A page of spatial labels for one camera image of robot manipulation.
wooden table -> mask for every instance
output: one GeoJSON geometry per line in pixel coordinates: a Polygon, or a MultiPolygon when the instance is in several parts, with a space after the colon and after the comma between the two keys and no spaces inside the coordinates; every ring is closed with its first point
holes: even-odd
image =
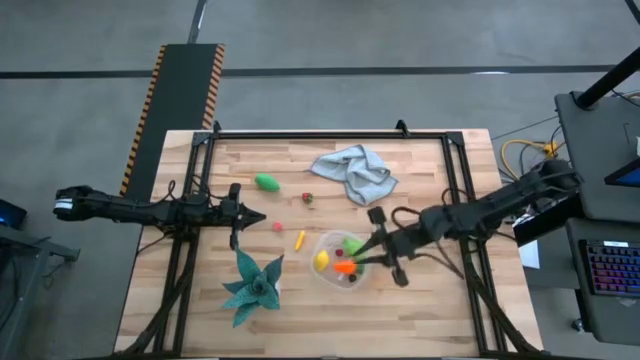
{"type": "MultiPolygon", "coordinates": [[[[482,196],[501,186],[489,133],[487,130],[463,132],[476,193],[482,196]]],[[[171,180],[178,183],[176,194],[181,192],[192,134],[192,131],[167,133],[153,190],[154,200],[166,194],[171,180]]],[[[266,221],[240,234],[242,248],[261,267],[285,255],[280,281],[281,310],[258,309],[245,324],[232,328],[234,310],[221,309],[230,297],[221,284],[240,279],[235,254],[228,247],[229,229],[203,228],[183,356],[477,355],[466,285],[432,260],[406,263],[410,280],[406,288],[397,287],[389,271],[381,266],[372,267],[371,276],[352,293],[333,290],[311,273],[309,262],[313,248],[324,232],[342,229],[364,239],[370,234],[368,208],[348,200],[343,184],[307,171],[318,156],[355,143],[350,140],[216,141],[209,181],[212,192],[225,194],[231,183],[241,183],[242,201],[267,215],[266,221]],[[281,184],[280,192],[258,190],[253,183],[258,172],[274,175],[281,184]],[[312,204],[302,202],[303,192],[313,193],[312,204]],[[282,222],[283,232],[271,230],[274,221],[282,222]],[[300,230],[305,230],[307,236],[302,249],[295,252],[294,243],[300,230]]],[[[357,143],[377,152],[399,180],[393,194],[373,205],[382,206],[389,214],[396,206],[422,209],[440,203],[440,195],[447,188],[447,176],[439,141],[364,140],[357,143]]],[[[459,171],[457,178],[461,182],[459,171]]],[[[401,219],[414,220],[410,216],[401,219]]],[[[140,246],[160,235],[154,228],[145,228],[140,246]]],[[[442,243],[461,269],[458,244],[449,240],[442,243]]],[[[116,350],[131,344],[159,307],[170,248],[171,240],[166,240],[138,257],[116,350]]],[[[431,247],[425,251],[439,256],[431,247]]],[[[516,244],[496,237],[488,243],[488,252],[501,306],[529,342],[541,348],[516,244]]],[[[486,309],[483,317],[488,319],[486,309]]],[[[173,320],[170,318],[169,329],[173,327],[173,320]]],[[[487,338],[493,344],[490,323],[486,320],[485,327],[487,338]]],[[[167,336],[173,338],[172,330],[167,336]]]]}

fake plant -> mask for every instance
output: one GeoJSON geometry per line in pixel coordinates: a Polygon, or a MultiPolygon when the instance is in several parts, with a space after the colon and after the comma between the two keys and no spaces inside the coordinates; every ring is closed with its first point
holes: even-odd
{"type": "Polygon", "coordinates": [[[280,309],[280,297],[276,290],[276,283],[282,273],[282,259],[284,255],[270,262],[264,270],[244,251],[236,247],[238,271],[242,280],[230,284],[222,284],[233,294],[227,300],[225,309],[238,308],[233,316],[233,327],[242,324],[259,306],[265,309],[280,309]]]}

rgb keyboard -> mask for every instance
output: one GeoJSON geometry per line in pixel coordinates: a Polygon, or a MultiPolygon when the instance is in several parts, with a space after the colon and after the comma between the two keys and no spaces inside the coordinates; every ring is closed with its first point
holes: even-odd
{"type": "Polygon", "coordinates": [[[580,243],[593,293],[640,297],[640,247],[600,240],[582,240],[580,243]]]}

gray floor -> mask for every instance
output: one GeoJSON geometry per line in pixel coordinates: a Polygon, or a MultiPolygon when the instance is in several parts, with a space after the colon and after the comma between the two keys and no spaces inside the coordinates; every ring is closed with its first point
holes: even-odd
{"type": "MultiPolygon", "coordinates": [[[[149,69],[183,43],[195,0],[0,0],[0,71],[149,69]]],[[[612,64],[638,44],[622,0],[210,0],[199,42],[227,44],[225,68],[612,64]]],[[[499,136],[549,118],[553,96],[602,74],[223,79],[216,117],[229,129],[488,128],[499,136]]],[[[118,190],[148,80],[0,80],[0,197],[30,212],[27,230],[82,248],[41,291],[24,358],[109,353],[139,227],[62,223],[56,189],[118,190]]],[[[640,88],[634,76],[620,91],[640,88]]],[[[557,120],[503,136],[546,141],[557,120]]],[[[509,152],[511,163],[517,151],[509,152]]],[[[537,159],[530,154],[525,165],[537,159]]],[[[531,289],[545,348],[637,358],[568,328],[572,293],[531,289]]]]}

